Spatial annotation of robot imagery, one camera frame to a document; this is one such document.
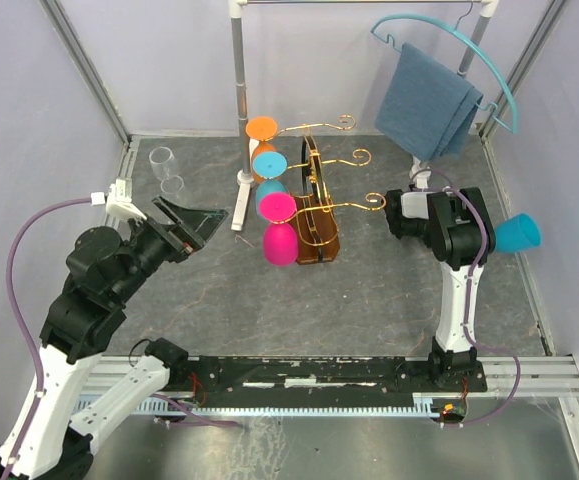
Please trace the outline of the clear wine glass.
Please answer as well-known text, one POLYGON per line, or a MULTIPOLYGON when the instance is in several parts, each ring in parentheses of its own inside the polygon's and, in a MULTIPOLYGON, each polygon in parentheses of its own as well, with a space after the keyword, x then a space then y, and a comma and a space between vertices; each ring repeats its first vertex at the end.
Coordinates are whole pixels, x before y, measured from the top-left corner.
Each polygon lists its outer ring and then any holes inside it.
POLYGON ((171 201, 181 202, 186 194, 186 186, 182 177, 174 175, 164 178, 160 183, 162 195, 171 201))
POLYGON ((168 147, 154 148, 149 153, 149 163, 155 177, 159 180, 169 179, 179 174, 177 159, 168 147))

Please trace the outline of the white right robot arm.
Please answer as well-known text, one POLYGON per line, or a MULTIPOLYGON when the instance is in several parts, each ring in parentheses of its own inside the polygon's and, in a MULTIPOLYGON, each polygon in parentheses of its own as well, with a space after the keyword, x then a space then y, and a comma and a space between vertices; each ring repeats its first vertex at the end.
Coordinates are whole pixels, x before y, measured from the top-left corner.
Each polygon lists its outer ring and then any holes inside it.
POLYGON ((390 190, 386 219, 398 239, 423 241, 442 273, 440 321, 432 339, 426 376, 437 390, 458 384, 476 369, 477 289, 495 248, 495 233, 481 191, 476 187, 438 192, 390 190))

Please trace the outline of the clear wine glass front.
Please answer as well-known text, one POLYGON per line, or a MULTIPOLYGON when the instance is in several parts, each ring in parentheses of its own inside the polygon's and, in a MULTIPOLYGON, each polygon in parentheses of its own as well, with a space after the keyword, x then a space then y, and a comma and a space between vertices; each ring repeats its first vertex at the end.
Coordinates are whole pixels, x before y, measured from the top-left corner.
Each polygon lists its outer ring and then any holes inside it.
POLYGON ((154 148, 149 153, 149 163, 155 177, 159 180, 169 179, 179 174, 177 159, 168 147, 154 148))

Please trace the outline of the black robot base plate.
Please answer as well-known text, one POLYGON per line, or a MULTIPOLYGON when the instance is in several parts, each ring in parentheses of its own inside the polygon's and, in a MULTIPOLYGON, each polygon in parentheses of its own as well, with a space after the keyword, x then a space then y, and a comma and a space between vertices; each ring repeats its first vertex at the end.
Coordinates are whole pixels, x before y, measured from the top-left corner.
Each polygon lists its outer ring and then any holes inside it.
POLYGON ((411 406, 415 393, 483 393, 483 365, 429 376, 428 360, 404 357, 246 357, 190 359, 186 377, 169 381, 169 394, 198 396, 202 407, 411 406))

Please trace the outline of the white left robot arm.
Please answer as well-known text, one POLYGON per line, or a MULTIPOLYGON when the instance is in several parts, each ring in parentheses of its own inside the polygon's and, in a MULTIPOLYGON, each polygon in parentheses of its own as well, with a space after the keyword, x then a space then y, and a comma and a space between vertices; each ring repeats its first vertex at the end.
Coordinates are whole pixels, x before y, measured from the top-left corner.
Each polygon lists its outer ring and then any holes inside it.
POLYGON ((163 197, 160 223, 130 205, 128 238, 109 226, 85 230, 66 259, 69 274, 33 348, 35 375, 18 419, 0 445, 0 479, 82 479, 101 444, 150 395, 184 387, 189 354, 159 338, 91 407, 73 408, 84 383, 124 322, 130 298, 164 263, 201 250, 226 219, 224 209, 189 209, 163 197))

